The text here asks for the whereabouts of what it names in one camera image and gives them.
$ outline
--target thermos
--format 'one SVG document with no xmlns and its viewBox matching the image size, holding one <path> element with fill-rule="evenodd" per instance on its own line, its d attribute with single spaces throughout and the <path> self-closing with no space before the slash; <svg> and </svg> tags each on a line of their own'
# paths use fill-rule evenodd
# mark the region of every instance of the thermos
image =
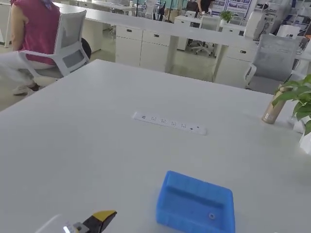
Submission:
<svg viewBox="0 0 311 233">
<path fill-rule="evenodd" d="M 278 91 L 276 92 L 276 94 L 273 96 L 273 99 L 269 103 L 269 106 L 268 106 L 266 112 L 264 113 L 264 115 L 262 117 L 262 121 L 264 121 L 268 124 L 274 124 L 274 122 L 276 121 L 276 118 L 280 114 L 280 112 L 281 112 L 282 108 L 284 107 L 284 104 L 286 101 L 280 100 L 279 102 L 277 102 L 277 104 L 275 106 L 272 105 L 272 102 L 279 95 L 283 94 L 284 92 L 290 91 L 291 89 L 292 89 L 291 87 L 282 87 L 282 85 L 280 85 L 278 87 Z"/>
</svg>

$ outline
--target blue plastic tray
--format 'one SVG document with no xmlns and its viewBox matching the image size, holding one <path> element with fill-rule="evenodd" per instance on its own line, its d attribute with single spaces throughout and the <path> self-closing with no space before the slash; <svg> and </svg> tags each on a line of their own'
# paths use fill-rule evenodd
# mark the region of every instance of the blue plastic tray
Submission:
<svg viewBox="0 0 311 233">
<path fill-rule="evenodd" d="M 168 171 L 156 221 L 186 233 L 235 233 L 230 189 Z"/>
</svg>

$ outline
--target person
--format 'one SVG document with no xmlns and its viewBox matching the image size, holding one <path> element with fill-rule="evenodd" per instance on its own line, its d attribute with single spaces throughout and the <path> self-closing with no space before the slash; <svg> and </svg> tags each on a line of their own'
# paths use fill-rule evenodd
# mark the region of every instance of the person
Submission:
<svg viewBox="0 0 311 233">
<path fill-rule="evenodd" d="M 11 0 L 12 52 L 0 54 L 0 76 L 23 85 L 13 90 L 14 95 L 25 95 L 40 89 L 28 72 L 19 51 L 29 50 L 53 54 L 60 11 L 51 0 Z M 55 66 L 50 58 L 27 55 L 34 69 Z"/>
<path fill-rule="evenodd" d="M 204 13 L 210 12 L 215 0 L 198 0 L 197 13 L 202 16 Z"/>
</svg>

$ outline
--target outlet socket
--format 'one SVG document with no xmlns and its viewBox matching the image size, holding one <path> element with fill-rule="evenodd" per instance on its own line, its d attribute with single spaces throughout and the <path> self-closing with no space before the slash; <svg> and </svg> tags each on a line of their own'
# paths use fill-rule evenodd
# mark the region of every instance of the outlet socket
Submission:
<svg viewBox="0 0 311 233">
<path fill-rule="evenodd" d="M 206 135 L 207 134 L 207 129 L 206 127 L 194 123 L 185 123 L 185 122 L 179 122 L 176 120 L 171 120 L 167 119 L 165 117 L 160 117 L 156 114 L 146 114 L 146 113 L 141 113 L 141 112 L 135 112 L 133 115 L 133 118 L 135 120 L 140 120 L 156 125 L 162 125 L 174 129 L 180 129 L 192 133 L 198 133 L 201 135 Z"/>
</svg>

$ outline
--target bulletin board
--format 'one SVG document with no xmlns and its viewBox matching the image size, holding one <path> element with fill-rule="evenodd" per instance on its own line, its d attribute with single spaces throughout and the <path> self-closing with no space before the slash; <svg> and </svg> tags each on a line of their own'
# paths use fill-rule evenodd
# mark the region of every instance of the bulletin board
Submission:
<svg viewBox="0 0 311 233">
<path fill-rule="evenodd" d="M 234 14 L 245 17 L 251 0 L 228 0 L 226 5 L 226 11 L 231 11 Z"/>
</svg>

